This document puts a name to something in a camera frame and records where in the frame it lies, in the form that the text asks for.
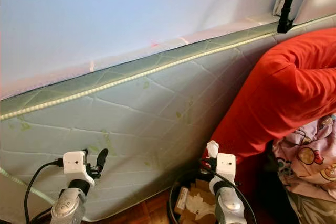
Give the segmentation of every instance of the black cable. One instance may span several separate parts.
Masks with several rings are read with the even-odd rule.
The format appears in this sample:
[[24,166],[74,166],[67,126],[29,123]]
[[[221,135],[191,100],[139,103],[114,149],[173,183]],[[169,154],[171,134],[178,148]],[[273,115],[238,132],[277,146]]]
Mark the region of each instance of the black cable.
[[254,212],[253,212],[253,210],[252,210],[252,207],[251,207],[251,205],[248,203],[247,199],[246,199],[245,196],[242,194],[242,192],[239,191],[239,189],[238,189],[238,188],[237,188],[237,187],[236,187],[230,180],[224,178],[222,175],[220,175],[220,174],[214,172],[213,170],[211,170],[211,169],[207,168],[205,165],[203,165],[203,164],[202,164],[202,161],[206,162],[207,159],[206,159],[206,158],[201,158],[201,159],[199,160],[199,163],[201,164],[202,169],[204,169],[204,170],[206,170],[207,172],[209,172],[209,173],[211,173],[211,174],[213,174],[213,175],[219,177],[220,179],[224,180],[226,183],[228,183],[230,186],[232,186],[232,187],[236,190],[236,192],[240,195],[240,198],[243,200],[243,202],[245,203],[245,205],[248,207],[249,211],[251,212],[253,222],[254,222],[255,224],[257,224],[256,216],[255,216],[255,214],[254,214]]
[[29,213],[28,213],[28,196],[29,196],[29,192],[31,189],[31,186],[34,183],[34,180],[36,179],[37,175],[39,174],[39,172],[41,172],[41,170],[49,165],[57,165],[58,167],[63,167],[63,158],[59,158],[56,161],[44,164],[43,166],[41,166],[36,173],[33,175],[32,179],[29,182],[29,185],[27,187],[26,190],[26,195],[25,195],[25,200],[24,200],[24,208],[25,208],[25,217],[26,217],[26,224],[30,224],[30,219],[29,219]]
[[42,216],[45,215],[47,212],[49,212],[51,210],[51,207],[49,207],[48,209],[44,210],[43,212],[40,212],[37,216],[35,216],[32,221],[30,222],[31,224],[36,224],[38,223],[38,219]]

